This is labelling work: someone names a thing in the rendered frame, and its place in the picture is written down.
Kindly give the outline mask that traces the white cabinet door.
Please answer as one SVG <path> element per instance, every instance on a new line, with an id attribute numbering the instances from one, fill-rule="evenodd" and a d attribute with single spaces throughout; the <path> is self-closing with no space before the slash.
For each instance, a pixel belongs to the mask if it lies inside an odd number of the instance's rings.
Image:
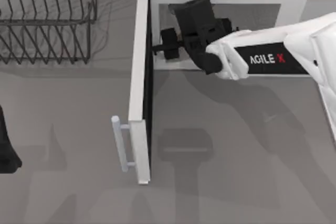
<path id="1" fill-rule="evenodd" d="M 131 69 L 128 122 L 137 181 L 147 185 L 151 180 L 148 139 L 151 136 L 147 117 L 150 114 L 150 75 L 153 73 L 151 56 L 151 1 L 137 0 Z"/>

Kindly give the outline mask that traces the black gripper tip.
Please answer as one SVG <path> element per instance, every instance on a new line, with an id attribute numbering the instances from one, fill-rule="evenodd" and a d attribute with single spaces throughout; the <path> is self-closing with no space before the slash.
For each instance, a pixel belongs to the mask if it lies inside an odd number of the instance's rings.
<path id="1" fill-rule="evenodd" d="M 4 111 L 0 105 L 0 174 L 13 174 L 23 162 L 14 150 L 8 136 Z"/>

